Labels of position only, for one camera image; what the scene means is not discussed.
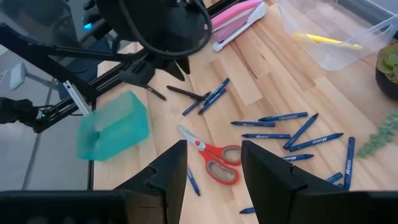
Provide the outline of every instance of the scissors blade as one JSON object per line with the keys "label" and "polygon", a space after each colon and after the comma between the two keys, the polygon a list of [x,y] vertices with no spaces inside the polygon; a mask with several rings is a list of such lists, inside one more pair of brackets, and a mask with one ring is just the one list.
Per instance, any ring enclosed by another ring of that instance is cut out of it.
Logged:
{"label": "scissors blade", "polygon": [[198,149],[205,149],[206,145],[204,142],[196,138],[186,127],[181,124],[177,125],[178,130],[185,136],[185,138],[190,141]]}

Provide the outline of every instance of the plant pot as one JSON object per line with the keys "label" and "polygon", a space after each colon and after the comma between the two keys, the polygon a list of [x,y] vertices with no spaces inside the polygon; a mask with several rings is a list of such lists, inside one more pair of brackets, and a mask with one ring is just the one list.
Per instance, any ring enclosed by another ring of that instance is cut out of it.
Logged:
{"label": "plant pot", "polygon": [[381,91],[393,100],[398,100],[398,84],[391,82],[382,72],[376,69],[376,82]]}

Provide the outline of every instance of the yellow object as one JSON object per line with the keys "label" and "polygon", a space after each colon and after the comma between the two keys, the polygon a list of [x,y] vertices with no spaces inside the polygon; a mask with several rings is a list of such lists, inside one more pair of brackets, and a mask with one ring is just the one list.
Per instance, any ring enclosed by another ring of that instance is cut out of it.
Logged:
{"label": "yellow object", "polygon": [[339,44],[339,46],[341,47],[346,47],[349,49],[355,49],[355,50],[362,50],[363,47],[358,45],[358,44],[347,44],[347,43],[343,43],[340,40],[333,40],[333,39],[329,39],[326,37],[321,37],[318,35],[313,35],[313,34],[293,34],[293,39],[294,40],[306,40],[306,39],[311,39],[313,40],[315,43],[328,43],[328,44]]}

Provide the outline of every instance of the clear plastic container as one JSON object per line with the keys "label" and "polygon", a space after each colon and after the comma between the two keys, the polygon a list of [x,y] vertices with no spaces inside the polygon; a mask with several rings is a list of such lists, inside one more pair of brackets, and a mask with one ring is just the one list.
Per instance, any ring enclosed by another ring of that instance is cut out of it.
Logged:
{"label": "clear plastic container", "polygon": [[325,70],[377,52],[398,30],[394,0],[277,0],[277,5],[285,31]]}

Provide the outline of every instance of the plastic bin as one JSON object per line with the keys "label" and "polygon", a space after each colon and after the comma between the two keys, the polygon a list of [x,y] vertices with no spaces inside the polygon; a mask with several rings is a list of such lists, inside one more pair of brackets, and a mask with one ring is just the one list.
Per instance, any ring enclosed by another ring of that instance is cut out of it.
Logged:
{"label": "plastic bin", "polygon": [[398,30],[398,1],[277,0],[277,5],[285,31],[325,70],[377,52]]}
{"label": "plastic bin", "polygon": [[146,107],[127,91],[80,121],[76,154],[105,161],[149,135]]}

